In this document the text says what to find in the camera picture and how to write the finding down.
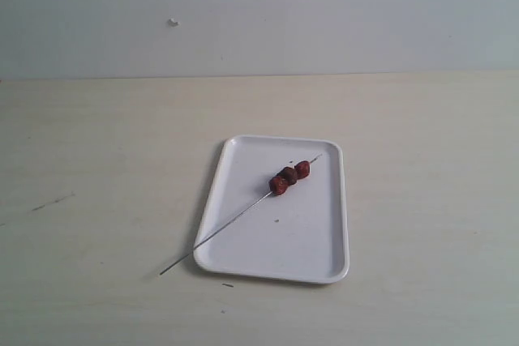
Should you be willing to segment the red meat ball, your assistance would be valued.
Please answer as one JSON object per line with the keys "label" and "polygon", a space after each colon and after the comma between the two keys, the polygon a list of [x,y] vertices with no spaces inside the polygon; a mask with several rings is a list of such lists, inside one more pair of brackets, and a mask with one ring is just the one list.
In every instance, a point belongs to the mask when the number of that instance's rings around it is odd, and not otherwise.
{"label": "red meat ball", "polygon": [[274,196],[284,194],[289,187],[289,183],[281,176],[272,177],[269,182],[269,189]]}
{"label": "red meat ball", "polygon": [[297,179],[302,180],[310,175],[311,162],[308,160],[300,161],[294,166],[294,170],[297,174]]}
{"label": "red meat ball", "polygon": [[288,186],[292,186],[298,180],[298,173],[295,168],[285,166],[278,175],[286,180]]}

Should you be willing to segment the thin metal skewer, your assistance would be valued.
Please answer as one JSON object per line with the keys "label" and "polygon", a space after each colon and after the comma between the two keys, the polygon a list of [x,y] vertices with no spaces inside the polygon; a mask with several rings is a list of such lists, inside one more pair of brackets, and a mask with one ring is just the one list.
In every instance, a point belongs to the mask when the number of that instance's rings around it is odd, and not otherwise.
{"label": "thin metal skewer", "polygon": [[234,222],[236,222],[239,218],[241,218],[242,216],[244,216],[245,214],[247,214],[251,209],[253,209],[255,206],[257,206],[258,204],[260,204],[262,201],[264,201],[265,199],[268,199],[268,198],[272,198],[272,197],[276,197],[277,195],[274,194],[272,191],[269,191],[268,193],[264,194],[262,197],[260,197],[259,199],[257,199],[256,201],[254,201],[252,204],[250,204],[247,208],[243,209],[241,212],[239,212],[237,215],[233,216],[231,219],[229,219],[228,221],[226,221],[224,224],[222,224],[221,226],[219,226],[216,230],[214,230],[212,233],[210,233],[209,235],[207,235],[203,240],[201,240],[199,243],[196,243],[193,245],[193,247],[187,251],[185,254],[183,254],[181,257],[179,257],[176,261],[174,261],[173,263],[171,263],[168,267],[166,267],[164,270],[162,270],[158,275],[159,276],[163,276],[166,272],[170,271],[173,267],[177,266],[179,263],[181,263],[183,260],[185,260],[186,258],[192,256],[195,251],[200,248],[201,246],[203,246],[204,244],[206,244],[207,242],[209,242],[210,240],[212,240],[217,234],[219,234],[220,232],[222,232],[223,230],[227,229],[231,224],[233,224]]}

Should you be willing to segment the white rectangular plastic tray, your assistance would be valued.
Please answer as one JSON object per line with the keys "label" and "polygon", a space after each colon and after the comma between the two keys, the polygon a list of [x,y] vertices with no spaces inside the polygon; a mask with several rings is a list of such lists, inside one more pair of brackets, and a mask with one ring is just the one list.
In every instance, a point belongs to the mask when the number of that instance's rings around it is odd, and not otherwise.
{"label": "white rectangular plastic tray", "polygon": [[236,135],[223,146],[195,244],[270,191],[285,167],[310,175],[265,199],[194,253],[203,270],[333,284],[350,269],[344,161],[334,142]]}

